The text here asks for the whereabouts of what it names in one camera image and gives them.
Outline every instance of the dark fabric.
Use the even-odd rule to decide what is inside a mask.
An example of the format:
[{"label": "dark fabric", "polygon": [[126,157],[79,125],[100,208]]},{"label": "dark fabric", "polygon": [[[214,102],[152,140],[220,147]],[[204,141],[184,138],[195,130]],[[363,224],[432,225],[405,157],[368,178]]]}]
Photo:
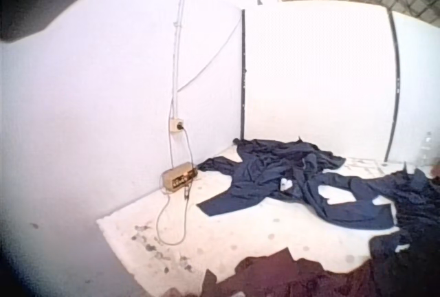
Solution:
[{"label": "dark fabric", "polygon": [[[388,188],[382,184],[393,185],[393,179],[366,181],[335,173],[322,174],[324,169],[341,167],[345,159],[302,140],[284,143],[236,139],[234,143],[243,162],[216,157],[199,165],[199,170],[219,171],[232,176],[231,187],[227,191],[197,204],[207,215],[249,208],[271,197],[310,205],[319,217],[339,226],[373,230],[394,226],[391,206],[376,206],[372,202],[381,188]],[[281,192],[282,178],[291,179],[293,187]],[[351,191],[357,201],[329,205],[319,194],[319,185]]]},{"label": "dark fabric", "polygon": [[[348,274],[324,271],[318,263],[304,259],[294,261],[283,250],[269,257],[243,260],[236,275],[221,283],[210,273],[202,296],[223,297],[235,292],[272,297],[440,296],[440,187],[434,181],[420,170],[408,174],[404,169],[377,179],[325,173],[307,181],[307,199],[313,201],[317,197],[315,187],[323,183],[350,190],[359,201],[376,195],[394,201],[400,230],[372,238],[371,259]],[[326,206],[322,211],[329,215]],[[409,248],[397,253],[399,245]]]},{"label": "dark fabric", "polygon": [[236,274],[217,283],[207,271],[202,297],[230,297],[243,292],[248,297],[375,297],[371,263],[349,274],[324,271],[321,264],[299,259],[294,261],[286,248],[269,257],[245,258]]}]

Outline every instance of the white partition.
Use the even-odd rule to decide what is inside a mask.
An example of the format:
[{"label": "white partition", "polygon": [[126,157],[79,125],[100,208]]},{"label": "white partition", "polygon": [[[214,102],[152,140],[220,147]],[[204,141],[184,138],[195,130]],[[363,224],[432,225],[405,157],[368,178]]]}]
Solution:
[{"label": "white partition", "polygon": [[385,8],[297,1],[246,10],[245,138],[382,160],[395,101]]},{"label": "white partition", "polygon": [[415,163],[426,134],[428,161],[440,157],[440,29],[393,13],[399,43],[401,90],[389,160]]}]

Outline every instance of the concrete floor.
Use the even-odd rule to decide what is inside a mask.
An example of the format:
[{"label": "concrete floor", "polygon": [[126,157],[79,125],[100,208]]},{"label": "concrete floor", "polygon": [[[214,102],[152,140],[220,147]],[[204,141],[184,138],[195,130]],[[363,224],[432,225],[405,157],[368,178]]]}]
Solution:
[{"label": "concrete floor", "polygon": [[[235,147],[221,155],[241,161]],[[402,167],[402,164],[383,166],[372,160],[347,159],[336,172],[373,178]],[[396,227],[376,231],[341,228],[319,219],[304,205],[274,199],[215,217],[206,216],[196,207],[197,203],[228,189],[230,182],[231,178],[221,173],[199,172],[192,185],[186,239],[178,246],[163,245],[156,237],[155,220],[166,202],[166,196],[159,190],[98,220],[98,225],[127,271],[154,296],[161,296],[171,287],[181,293],[197,294],[207,269],[222,281],[234,274],[241,259],[267,256],[285,247],[294,259],[318,261],[332,272],[349,272],[369,258],[371,237],[398,230]],[[351,193],[329,186],[321,186],[320,193],[333,204],[354,200]],[[378,197],[374,203],[390,201]],[[159,225],[166,241],[178,241],[182,236],[184,205],[183,190],[171,195]]]}]

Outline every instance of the wall socket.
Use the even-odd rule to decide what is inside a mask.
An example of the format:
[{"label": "wall socket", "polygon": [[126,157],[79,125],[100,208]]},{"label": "wall socket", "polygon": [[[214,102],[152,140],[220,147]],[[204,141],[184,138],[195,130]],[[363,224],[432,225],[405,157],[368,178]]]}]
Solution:
[{"label": "wall socket", "polygon": [[170,132],[171,133],[178,133],[182,132],[183,130],[179,130],[177,128],[177,125],[184,125],[184,120],[181,120],[180,118],[170,118]]}]

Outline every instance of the plastic bottle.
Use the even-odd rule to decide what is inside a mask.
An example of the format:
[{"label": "plastic bottle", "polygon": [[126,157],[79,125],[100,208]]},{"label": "plastic bottle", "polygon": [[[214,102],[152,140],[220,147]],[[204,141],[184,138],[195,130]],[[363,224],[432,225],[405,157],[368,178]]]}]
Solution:
[{"label": "plastic bottle", "polygon": [[427,132],[427,134],[426,134],[425,138],[423,139],[423,142],[421,143],[421,146],[420,146],[419,157],[417,158],[417,161],[416,161],[417,168],[429,165],[428,156],[430,154],[431,147],[432,147],[431,141],[432,141],[431,132]]}]

